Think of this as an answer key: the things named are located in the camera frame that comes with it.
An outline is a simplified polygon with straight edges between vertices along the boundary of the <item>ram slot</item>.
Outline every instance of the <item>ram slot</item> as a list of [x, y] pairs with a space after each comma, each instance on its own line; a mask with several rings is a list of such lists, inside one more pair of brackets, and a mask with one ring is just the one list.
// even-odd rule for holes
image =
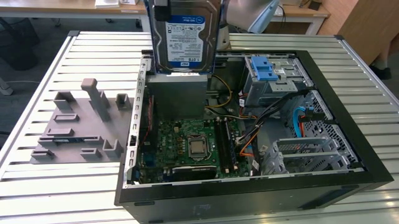
[[229, 135], [226, 129], [226, 121], [217, 120], [214, 122], [215, 126], [215, 135], [217, 135], [217, 145], [218, 145], [218, 151], [219, 151], [219, 162], [221, 162], [221, 170], [225, 173], [230, 173], [230, 171], [234, 169], [233, 164], [233, 158], [230, 153], [230, 147], [229, 147]]
[[230, 157], [231, 157], [231, 167], [234, 170], [238, 170], [238, 159], [237, 159], [237, 152], [235, 152], [235, 143], [233, 141], [233, 136], [230, 135], [230, 127], [229, 127], [229, 121], [225, 120], [225, 126], [226, 126], [226, 133], [229, 138], [229, 150], [230, 150]]

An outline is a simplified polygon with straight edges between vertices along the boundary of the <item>green circuit board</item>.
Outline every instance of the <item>green circuit board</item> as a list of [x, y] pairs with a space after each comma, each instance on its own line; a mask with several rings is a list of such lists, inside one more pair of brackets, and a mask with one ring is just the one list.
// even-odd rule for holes
[[[217, 166], [217, 179], [249, 176], [247, 160], [238, 158], [238, 170], [226, 173], [221, 170], [219, 150], [217, 144], [214, 120], [162, 120], [158, 131], [157, 151], [139, 155], [142, 161], [142, 180], [145, 183], [167, 182], [166, 168], [181, 166]], [[239, 136], [238, 122], [229, 121], [230, 134]], [[206, 156], [194, 158], [190, 154], [190, 141], [203, 140], [207, 145]]]

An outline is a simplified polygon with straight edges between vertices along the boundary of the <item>gray 3d printed model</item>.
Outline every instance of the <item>gray 3d printed model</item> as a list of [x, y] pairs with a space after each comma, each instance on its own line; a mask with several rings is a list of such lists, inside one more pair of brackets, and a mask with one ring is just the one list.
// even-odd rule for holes
[[97, 83], [93, 78], [82, 82], [90, 98], [74, 98], [69, 91], [58, 93], [58, 108], [33, 152], [33, 164], [119, 161], [127, 146], [134, 99], [127, 94], [109, 99]]

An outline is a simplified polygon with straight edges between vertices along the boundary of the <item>black case frame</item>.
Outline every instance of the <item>black case frame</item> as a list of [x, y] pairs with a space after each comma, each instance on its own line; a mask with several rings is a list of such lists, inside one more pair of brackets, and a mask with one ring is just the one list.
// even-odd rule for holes
[[353, 146], [364, 172], [306, 175], [238, 182], [213, 182], [123, 189], [125, 158], [119, 170], [115, 204], [141, 223], [163, 223], [289, 210], [324, 208], [362, 190], [394, 181], [374, 149], [342, 104], [312, 55], [301, 50], [226, 50], [225, 53], [296, 54]]

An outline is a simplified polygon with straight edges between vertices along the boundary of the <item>blue drive bay latch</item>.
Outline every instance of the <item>blue drive bay latch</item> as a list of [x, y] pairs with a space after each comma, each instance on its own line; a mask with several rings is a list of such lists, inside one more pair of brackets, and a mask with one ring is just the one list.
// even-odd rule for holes
[[277, 81], [279, 79], [274, 72], [274, 65], [269, 62], [267, 57], [253, 56], [251, 61], [259, 81]]

